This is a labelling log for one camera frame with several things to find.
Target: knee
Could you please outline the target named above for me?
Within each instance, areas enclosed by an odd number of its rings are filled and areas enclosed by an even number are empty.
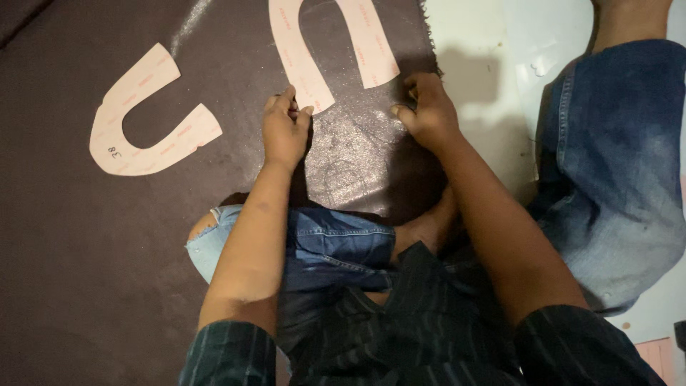
[[[188,234],[188,241],[193,240],[198,237],[205,229],[214,227],[217,221],[214,218],[214,214],[205,214],[200,220],[191,228],[191,233]]]

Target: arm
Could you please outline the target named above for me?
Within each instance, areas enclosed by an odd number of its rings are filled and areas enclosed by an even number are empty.
[[[448,176],[464,226],[509,322],[516,326],[545,306],[588,308],[581,289],[536,222],[464,138],[455,107],[435,74],[406,81],[416,87],[416,111],[393,111]]]
[[[285,259],[288,192],[293,170],[305,153],[314,108],[289,112],[295,88],[265,105],[265,161],[226,240],[200,309],[198,330],[223,319],[247,321],[274,336],[276,298]]]

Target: blue jeans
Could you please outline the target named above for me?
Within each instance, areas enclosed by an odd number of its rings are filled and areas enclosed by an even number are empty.
[[[684,47],[641,41],[584,58],[551,85],[540,122],[539,195],[529,211],[596,310],[628,309],[686,247],[679,183],[685,72]],[[213,209],[217,225],[186,246],[207,282],[240,208]],[[390,227],[291,209],[279,347],[291,352],[344,287],[389,288],[394,242]]]

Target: dark fabric mat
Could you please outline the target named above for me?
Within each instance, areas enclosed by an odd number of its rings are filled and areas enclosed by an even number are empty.
[[[3,0],[0,2],[0,49],[40,14],[53,0]]]
[[[170,51],[195,1],[57,0],[0,51],[0,383],[170,385],[206,284],[183,245],[195,221],[250,190],[261,108],[287,85],[267,1],[215,0],[178,46],[182,77],[124,120],[132,144],[166,136],[198,103],[224,134],[172,167],[116,177],[88,153],[105,92],[153,44]],[[435,71],[417,0],[375,0],[403,71]],[[314,120],[294,202],[399,223],[445,183],[388,112],[402,90],[364,90],[341,12],[308,0],[303,34],[336,98]]]

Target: leg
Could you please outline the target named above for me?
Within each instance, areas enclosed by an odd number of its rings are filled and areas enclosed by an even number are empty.
[[[652,30],[665,23],[663,13]],[[530,206],[591,307],[609,312],[628,309],[686,246],[679,181],[686,49],[664,40],[625,43],[640,37],[603,24],[617,19],[601,18],[594,51],[605,49],[552,85],[539,196]]]
[[[215,208],[191,230],[186,248],[207,282],[240,209],[241,205]],[[419,240],[437,251],[456,215],[451,194],[395,229],[327,209],[291,209],[279,299],[279,347],[297,357],[296,346],[316,326],[321,311],[340,297],[342,287],[386,290],[394,275],[386,269],[397,263],[398,253]]]
[[[595,0],[598,34],[593,53],[647,39],[667,37],[672,0]]]

